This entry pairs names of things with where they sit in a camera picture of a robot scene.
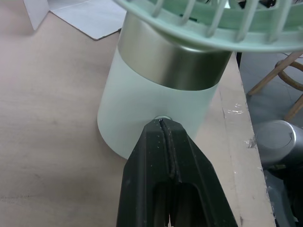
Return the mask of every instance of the chair leg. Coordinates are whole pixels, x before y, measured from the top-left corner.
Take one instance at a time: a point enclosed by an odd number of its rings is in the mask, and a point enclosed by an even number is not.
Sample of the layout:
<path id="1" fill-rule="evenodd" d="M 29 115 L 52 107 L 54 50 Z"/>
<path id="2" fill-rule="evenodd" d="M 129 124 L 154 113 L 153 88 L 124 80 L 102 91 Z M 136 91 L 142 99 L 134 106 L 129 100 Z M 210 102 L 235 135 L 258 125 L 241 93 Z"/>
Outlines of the chair leg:
<path id="1" fill-rule="evenodd" d="M 287 122 L 290 121 L 296 115 L 296 113 L 299 112 L 301 108 L 303 108 L 303 95 L 301 95 L 300 98 L 295 102 L 293 107 L 284 117 L 284 120 Z"/>
<path id="2" fill-rule="evenodd" d="M 289 66 L 292 62 L 294 62 L 298 57 L 303 54 L 303 51 L 300 52 L 292 52 L 289 56 L 287 56 L 284 60 L 280 61 L 276 67 L 271 70 L 267 76 L 265 76 L 256 86 L 254 86 L 247 95 L 251 96 L 260 91 L 269 81 L 271 81 L 275 76 L 283 71 L 287 66 Z"/>

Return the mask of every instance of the wooden chair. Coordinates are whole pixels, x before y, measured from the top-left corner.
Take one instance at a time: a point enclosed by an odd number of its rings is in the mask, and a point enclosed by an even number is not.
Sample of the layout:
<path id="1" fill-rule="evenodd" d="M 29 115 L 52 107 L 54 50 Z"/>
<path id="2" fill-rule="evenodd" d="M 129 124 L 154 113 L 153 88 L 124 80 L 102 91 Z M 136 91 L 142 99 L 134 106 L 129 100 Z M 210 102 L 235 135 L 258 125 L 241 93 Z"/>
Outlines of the wooden chair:
<path id="1" fill-rule="evenodd" d="M 303 85 L 298 83 L 297 81 L 291 79 L 283 70 L 286 69 L 288 66 L 295 67 L 303 72 L 303 65 L 300 63 L 295 62 L 297 58 L 299 58 L 303 54 L 301 52 L 292 52 L 288 57 L 284 60 L 278 61 L 275 68 L 267 74 L 256 86 L 254 86 L 247 95 L 251 96 L 260 91 L 269 81 L 271 81 L 276 75 L 278 75 L 286 84 L 289 84 L 295 89 L 303 91 Z M 303 95 L 295 102 L 293 107 L 284 117 L 285 121 L 290 121 L 295 114 L 303 107 Z"/>

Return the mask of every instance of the silver metal band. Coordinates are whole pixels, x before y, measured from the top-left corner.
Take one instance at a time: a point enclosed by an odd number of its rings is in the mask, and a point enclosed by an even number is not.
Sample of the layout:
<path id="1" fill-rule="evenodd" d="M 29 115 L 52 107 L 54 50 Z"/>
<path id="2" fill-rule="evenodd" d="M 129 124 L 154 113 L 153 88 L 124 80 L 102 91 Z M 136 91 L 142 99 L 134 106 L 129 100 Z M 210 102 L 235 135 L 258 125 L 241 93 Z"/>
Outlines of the silver metal band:
<path id="1" fill-rule="evenodd" d="M 179 90 L 204 90 L 216 85 L 230 51 L 196 47 L 155 30 L 127 13 L 118 50 L 125 63 L 141 76 Z"/>

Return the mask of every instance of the wooden tabletop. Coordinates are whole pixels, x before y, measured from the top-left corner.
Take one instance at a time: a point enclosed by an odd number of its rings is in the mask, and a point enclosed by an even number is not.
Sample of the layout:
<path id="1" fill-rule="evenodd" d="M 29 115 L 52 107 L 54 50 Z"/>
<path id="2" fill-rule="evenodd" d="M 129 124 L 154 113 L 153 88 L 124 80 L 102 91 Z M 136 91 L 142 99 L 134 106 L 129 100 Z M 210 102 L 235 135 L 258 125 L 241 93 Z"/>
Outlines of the wooden tabletop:
<path id="1" fill-rule="evenodd" d="M 119 34 L 96 42 L 50 13 L 28 34 L 0 5 L 4 17 L 12 27 L 0 25 L 0 226 L 114 227 L 126 160 L 96 118 Z M 274 227 L 235 56 L 195 142 L 239 226 Z"/>

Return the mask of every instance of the black clamp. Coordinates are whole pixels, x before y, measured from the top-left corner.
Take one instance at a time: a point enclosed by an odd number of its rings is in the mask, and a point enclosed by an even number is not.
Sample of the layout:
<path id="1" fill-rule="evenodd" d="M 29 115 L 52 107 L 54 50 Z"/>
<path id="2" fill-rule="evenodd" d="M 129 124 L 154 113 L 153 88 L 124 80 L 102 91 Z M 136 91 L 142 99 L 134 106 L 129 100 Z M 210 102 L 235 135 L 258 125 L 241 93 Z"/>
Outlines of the black clamp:
<path id="1" fill-rule="evenodd" d="M 211 162 L 181 124 L 148 123 L 123 172 L 117 227 L 237 227 Z"/>

